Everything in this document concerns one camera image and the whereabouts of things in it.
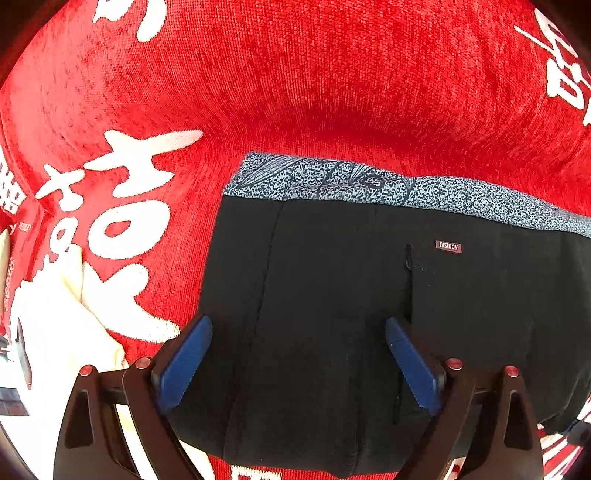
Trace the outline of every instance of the white chinese character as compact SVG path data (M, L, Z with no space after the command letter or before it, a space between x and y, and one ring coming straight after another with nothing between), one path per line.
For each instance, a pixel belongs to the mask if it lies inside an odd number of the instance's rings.
M560 70L557 63L553 59L548 59L547 67L548 83L546 85L546 91L548 96L550 98L559 96L575 108L583 110L585 108L585 99L579 86L574 81L572 81L568 75ZM565 89L563 87L563 83L568 85L571 90L574 91L575 95Z
M134 0L99 0L92 22L96 23L99 18L117 21L127 13L133 3ZM166 1L148 0L148 8L139 25L137 39L142 42L152 40L163 27L166 13Z
M133 258L160 241L169 220L170 209L159 200L120 205L107 210L92 223L88 247L95 255L111 260ZM129 226L119 235L105 234L109 225L118 222L129 222Z
M103 282L85 262L83 278L82 304L107 330L154 343L164 343L180 333L178 325L149 314L135 301L148 284L145 266L127 265Z
M49 238L49 249L56 255L65 252L74 240L74 234L78 228L78 219L66 217L56 223L51 237Z
M4 152L0 148L0 206L9 213L16 213L26 195L17 182L12 182L13 173L8 168Z
M561 36L558 27L548 20L538 9L535 9L535 17L540 26L540 30L550 43L549 46L519 27L516 26L515 29L554 57L554 60L549 59L547 62L548 83L546 90L549 97L554 98L559 96L575 108L584 110L585 99L579 83L585 85L588 89L591 89L591 85L583 77L581 66L577 62L571 64L565 61L560 47L564 48L577 59L579 56L574 48ZM565 69L570 72L570 76L564 72ZM591 124L591 99L583 119L583 125L586 126L589 124Z
M281 480L282 477L278 472L265 472L257 468L232 465L232 480L241 480L242 476L251 480Z
M84 170L74 170L61 173L51 165L43 165L49 175L49 180L39 189L35 198L42 199L50 193L61 190L60 209L62 212L74 212L82 206L84 198L74 193L70 185L81 181L84 178Z
M188 147L202 135L199 130L187 130L138 140L116 130L109 130L105 132L105 139L113 152L85 163L84 167L100 171L127 168L129 178L115 187L113 197L132 197L157 189L174 177L174 173L154 167L154 155Z

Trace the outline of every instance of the red screw head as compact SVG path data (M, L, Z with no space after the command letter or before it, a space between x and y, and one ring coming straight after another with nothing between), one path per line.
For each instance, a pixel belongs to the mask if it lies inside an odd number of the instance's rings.
M83 377L88 377L88 375L92 373L92 369L92 365L85 365L82 368L80 368L80 375Z
M505 373L510 377L515 378L519 376L519 369L517 367L514 367L513 365L507 365L505 367Z
M144 368L148 368L151 362L152 360L150 360L147 356L143 356L142 358L138 358L135 361L135 366L136 368L143 370Z
M452 370L461 370L464 367L464 364L459 358L448 358L445 360L445 364Z

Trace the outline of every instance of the red textile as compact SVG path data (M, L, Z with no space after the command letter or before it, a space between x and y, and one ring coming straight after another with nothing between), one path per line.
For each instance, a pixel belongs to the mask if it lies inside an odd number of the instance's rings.
M0 90L0 147L26 195L7 204L4 325L21 280L73 233L102 281L143 265L137 303L184 326L222 189L253 150L470 177L591 215L591 77L569 50L526 0L71 0ZM115 197L136 175L84 166L113 151L108 131L203 135L153 157L174 175L164 184ZM44 166L83 171L81 206L40 195ZM130 361L160 346L110 332Z
M336 480L336 477L325 472L301 472L281 468L244 468L228 465L224 461L210 457L216 479L232 480ZM393 480L395 473L381 473L378 475L351 476L349 480Z

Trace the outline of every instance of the black fabric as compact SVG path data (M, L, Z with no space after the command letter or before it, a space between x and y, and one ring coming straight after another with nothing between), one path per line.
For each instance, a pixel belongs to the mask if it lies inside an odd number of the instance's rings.
M591 242L572 233L224 197L198 312L212 318L213 342L169 420L181 440L235 465L397 471L430 417L385 343L394 315L437 355L522 369L538 420L562 431L590 393L590 270Z

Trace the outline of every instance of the seam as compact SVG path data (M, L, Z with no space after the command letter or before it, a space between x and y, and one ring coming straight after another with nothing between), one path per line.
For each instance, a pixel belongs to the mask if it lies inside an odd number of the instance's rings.
M249 358L249 354L252 351L252 345L254 343L254 340L256 338L256 330L258 327L258 321L259 321L259 317L261 316L261 310L262 310L262 305L265 301L265 292L267 291L267 276L269 273L269 265L271 262L271 252L273 250L273 243L275 241L275 233L277 231L277 224L279 223L279 218L281 217L281 212L283 211L283 208L285 206L285 202L281 202L281 206L277 212L277 217L275 219L275 225L273 226L273 231L271 232L271 237L269 239L269 250L268 250L268 254L267 254L267 264L265 266L265 277L263 279L262 282L262 293L261 293L261 300L259 302L257 311L256 311L256 317L254 322L252 322L252 325L246 325L246 323L243 326L242 329L242 336L246 337L246 341L242 342L242 346L241 346L241 350L238 353L237 357L236 357L236 361L234 363L234 369L233 369L233 373L232 373L232 384L233 384L233 388L231 391L231 396L233 397L232 399L232 405L230 407L229 410L229 415L228 415L228 423L226 424L226 431L224 433L224 442L223 442L223 446L222 446L222 455L223 458L225 459L226 457L226 445L227 445L227 438L228 438L228 428L230 426L230 423L232 421L232 417L233 417L233 413L235 412L236 409L236 402L238 400L238 398L240 397L240 393L243 389L243 386L245 384L248 384L247 380L246 380L246 375L248 374L248 372L251 369L251 362L247 362L246 359Z
M407 283L407 308L408 310L404 312L405 319L409 322L409 324L413 323L413 247L410 244L406 246L406 259L404 261L404 265L408 270L408 283ZM392 423L396 425L400 422L402 416L402 393L404 383L406 382L404 378L404 374L402 370L398 368L398 388L396 392L396 397L394 398L394 405L392 411Z
M363 343L362 345L366 345L368 341L367 335L367 328L363 332ZM355 386L354 392L355 396L353 401L355 404L353 405L353 409L355 411L354 418L356 420L355 426L355 457L353 458L353 462L347 471L347 476L356 475L357 469L359 467L359 458L361 456L361 450L365 447L363 441L365 440L366 429L365 426L362 427L361 422L361 389L363 387L361 381L361 375L363 373L363 367L365 365L365 355L363 354L363 349L361 352L358 352L358 362L356 368L356 375L353 379L353 383Z

